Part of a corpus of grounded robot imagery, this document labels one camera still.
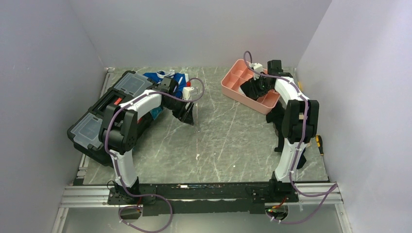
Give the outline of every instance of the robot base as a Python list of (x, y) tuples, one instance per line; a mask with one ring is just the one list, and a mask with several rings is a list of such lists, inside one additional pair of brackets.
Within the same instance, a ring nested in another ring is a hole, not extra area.
[[(150, 193), (156, 193), (156, 187), (150, 187), (150, 186), (145, 186), (139, 188), (139, 177), (137, 178), (135, 184), (127, 188), (127, 190), (136, 195), (140, 194), (150, 194)], [(110, 194), (109, 198), (107, 200), (107, 204), (109, 205), (136, 205), (139, 202), (140, 198), (134, 198), (129, 196), (126, 191), (124, 191), (123, 187), (121, 185), (118, 185), (115, 183), (115, 186), (113, 188), (110, 188)], [(140, 203), (141, 204), (154, 204), (156, 202), (155, 197), (142, 197)]]

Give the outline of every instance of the toolbox lid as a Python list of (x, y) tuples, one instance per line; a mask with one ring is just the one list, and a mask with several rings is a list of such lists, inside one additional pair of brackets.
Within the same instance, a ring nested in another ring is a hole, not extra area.
[(151, 85), (153, 84), (147, 80), (147, 77), (137, 73), (127, 73), (114, 88), (135, 98), (143, 94), (146, 88)]
[(99, 141), (98, 137), (102, 121), (102, 119), (95, 117), (92, 113), (87, 113), (70, 131), (75, 135), (73, 140), (86, 149), (89, 144), (99, 148), (103, 144)]

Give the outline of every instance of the clear plastic compartment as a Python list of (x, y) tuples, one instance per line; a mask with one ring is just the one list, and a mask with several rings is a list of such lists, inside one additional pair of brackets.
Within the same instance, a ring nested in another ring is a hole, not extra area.
[(80, 122), (70, 131), (74, 134), (73, 140), (87, 149), (89, 144), (100, 147), (99, 131), (102, 125), (102, 119), (95, 117), (92, 113), (80, 120)]
[(239, 93), (239, 87), (252, 77), (253, 72), (246, 67), (244, 61), (237, 60), (221, 82), (222, 93), (262, 114), (268, 114), (275, 107), (280, 94), (270, 90), (265, 96), (255, 101)]
[(143, 94), (144, 90), (151, 85), (152, 83), (147, 80), (147, 77), (137, 73), (127, 73), (114, 88), (135, 98)]

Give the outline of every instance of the blue cloth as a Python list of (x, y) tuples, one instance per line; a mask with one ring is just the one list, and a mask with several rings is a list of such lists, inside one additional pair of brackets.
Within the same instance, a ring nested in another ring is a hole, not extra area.
[(165, 72), (163, 70), (159, 70), (156, 73), (144, 73), (144, 76), (150, 78), (156, 83), (160, 83), (163, 80), (163, 77), (170, 77), (176, 80), (179, 83), (177, 88), (177, 92), (174, 96), (181, 98), (183, 95), (183, 87), (186, 87), (186, 82), (188, 81), (187, 74), (175, 73), (174, 70), (170, 70), (169, 72)]

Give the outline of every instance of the gray marble surface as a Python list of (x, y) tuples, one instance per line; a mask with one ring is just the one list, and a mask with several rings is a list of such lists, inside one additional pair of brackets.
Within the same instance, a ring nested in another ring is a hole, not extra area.
[[(195, 125), (163, 111), (138, 140), (133, 153), (141, 183), (267, 181), (277, 167), (277, 136), (265, 115), (226, 97), (221, 80), (229, 67), (130, 67), (116, 69), (113, 83), (126, 70), (138, 73), (174, 69), (204, 81), (205, 94), (193, 109)], [(197, 81), (192, 86), (200, 87)], [(298, 181), (325, 181), (324, 162), (312, 140)], [(84, 184), (106, 184), (114, 170), (90, 160)]]

